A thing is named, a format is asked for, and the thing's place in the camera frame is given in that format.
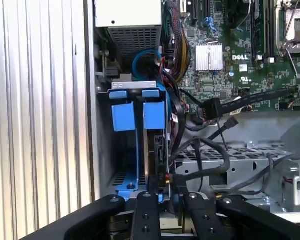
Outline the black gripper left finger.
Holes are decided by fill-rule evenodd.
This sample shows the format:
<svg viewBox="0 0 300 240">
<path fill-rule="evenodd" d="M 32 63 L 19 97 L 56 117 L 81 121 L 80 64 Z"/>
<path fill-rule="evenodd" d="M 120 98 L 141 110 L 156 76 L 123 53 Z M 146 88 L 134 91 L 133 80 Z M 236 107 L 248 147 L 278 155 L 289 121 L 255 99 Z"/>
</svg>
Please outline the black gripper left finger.
<svg viewBox="0 0 300 240">
<path fill-rule="evenodd" d="M 105 240 L 110 236 L 111 219 L 126 216 L 131 207 L 132 221 L 128 224 L 131 240 L 160 240 L 161 225 L 156 177 L 148 178 L 145 191 L 131 203 L 119 195 L 110 194 L 25 236 L 24 240 Z"/>
</svg>

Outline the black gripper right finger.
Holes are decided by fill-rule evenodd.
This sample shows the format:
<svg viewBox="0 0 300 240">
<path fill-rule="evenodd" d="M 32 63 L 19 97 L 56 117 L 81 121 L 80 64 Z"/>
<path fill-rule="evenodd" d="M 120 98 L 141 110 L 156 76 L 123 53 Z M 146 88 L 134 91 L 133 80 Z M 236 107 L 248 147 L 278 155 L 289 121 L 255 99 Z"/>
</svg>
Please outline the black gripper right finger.
<svg viewBox="0 0 300 240">
<path fill-rule="evenodd" d="M 299 225 L 247 203 L 240 196 L 211 202 L 190 192 L 183 175 L 175 175 L 174 186 L 199 240 L 300 240 Z"/>
</svg>

